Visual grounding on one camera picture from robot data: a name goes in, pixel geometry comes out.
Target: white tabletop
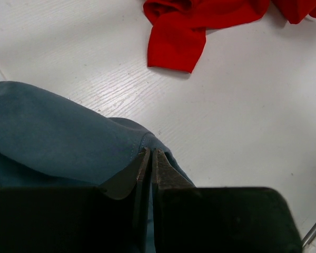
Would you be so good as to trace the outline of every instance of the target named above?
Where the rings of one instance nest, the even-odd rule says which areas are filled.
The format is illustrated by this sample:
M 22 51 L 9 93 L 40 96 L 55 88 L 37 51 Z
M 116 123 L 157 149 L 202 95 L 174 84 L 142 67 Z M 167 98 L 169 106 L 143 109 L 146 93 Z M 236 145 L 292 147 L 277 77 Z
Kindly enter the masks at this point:
M 316 222 L 316 20 L 208 31 L 194 72 L 146 67 L 141 0 L 0 1 L 0 70 L 171 148 L 197 186 L 267 186 Z

